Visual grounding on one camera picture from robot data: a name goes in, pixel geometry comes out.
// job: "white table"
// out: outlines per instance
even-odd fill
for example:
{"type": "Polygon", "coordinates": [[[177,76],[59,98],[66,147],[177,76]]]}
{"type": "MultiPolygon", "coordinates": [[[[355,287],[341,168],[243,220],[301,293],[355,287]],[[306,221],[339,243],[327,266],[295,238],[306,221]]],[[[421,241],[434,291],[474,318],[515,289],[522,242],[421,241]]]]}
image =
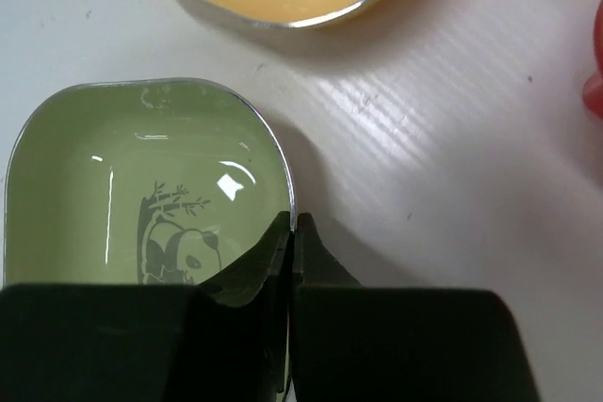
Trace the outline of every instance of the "white table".
{"type": "Polygon", "coordinates": [[[177,0],[0,0],[0,171],[44,99],[212,79],[274,124],[363,282],[490,288],[545,402],[603,400],[603,122],[580,104],[598,0],[384,0],[315,32],[220,29],[177,0]]]}

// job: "black plastic holder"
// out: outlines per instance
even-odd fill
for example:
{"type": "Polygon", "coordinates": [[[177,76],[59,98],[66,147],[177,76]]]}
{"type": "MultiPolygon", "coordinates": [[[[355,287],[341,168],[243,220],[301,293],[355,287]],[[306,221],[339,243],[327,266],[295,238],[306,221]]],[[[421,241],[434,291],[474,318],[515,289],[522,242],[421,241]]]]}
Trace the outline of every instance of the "black plastic holder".
{"type": "Polygon", "coordinates": [[[363,287],[288,213],[200,286],[3,290],[0,400],[273,402],[288,331],[299,402],[540,400],[498,296],[363,287]]]}

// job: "green bowl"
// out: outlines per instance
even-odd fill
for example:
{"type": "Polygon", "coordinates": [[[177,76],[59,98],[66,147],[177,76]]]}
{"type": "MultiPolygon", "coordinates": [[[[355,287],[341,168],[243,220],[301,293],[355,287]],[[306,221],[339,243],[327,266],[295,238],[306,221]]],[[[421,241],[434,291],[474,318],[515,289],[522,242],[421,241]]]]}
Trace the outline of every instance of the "green bowl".
{"type": "Polygon", "coordinates": [[[62,90],[8,167],[5,284],[200,283],[295,199],[259,113],[228,88],[165,79],[62,90]]]}

